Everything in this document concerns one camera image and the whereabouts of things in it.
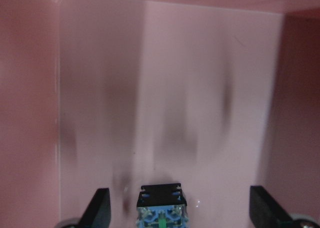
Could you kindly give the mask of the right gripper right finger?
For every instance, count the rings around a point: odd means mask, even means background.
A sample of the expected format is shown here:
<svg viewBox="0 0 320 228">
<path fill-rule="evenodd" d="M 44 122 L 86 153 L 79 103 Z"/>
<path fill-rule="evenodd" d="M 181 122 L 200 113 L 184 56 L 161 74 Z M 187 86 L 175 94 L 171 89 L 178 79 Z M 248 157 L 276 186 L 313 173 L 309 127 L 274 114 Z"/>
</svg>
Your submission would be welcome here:
<svg viewBox="0 0 320 228">
<path fill-rule="evenodd" d="M 263 186 L 250 186 L 249 218 L 255 228 L 290 228 L 294 223 Z"/>
</svg>

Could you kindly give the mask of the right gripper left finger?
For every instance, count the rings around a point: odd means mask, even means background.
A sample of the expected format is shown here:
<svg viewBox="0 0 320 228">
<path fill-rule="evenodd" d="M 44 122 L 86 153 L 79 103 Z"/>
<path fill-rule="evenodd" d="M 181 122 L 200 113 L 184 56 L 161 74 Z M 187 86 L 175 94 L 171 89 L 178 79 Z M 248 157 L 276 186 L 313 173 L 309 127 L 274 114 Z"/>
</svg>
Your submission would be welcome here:
<svg viewBox="0 0 320 228">
<path fill-rule="evenodd" d="M 84 214 L 79 228 L 108 228 L 111 223 L 111 200 L 109 188 L 96 190 Z"/>
</svg>

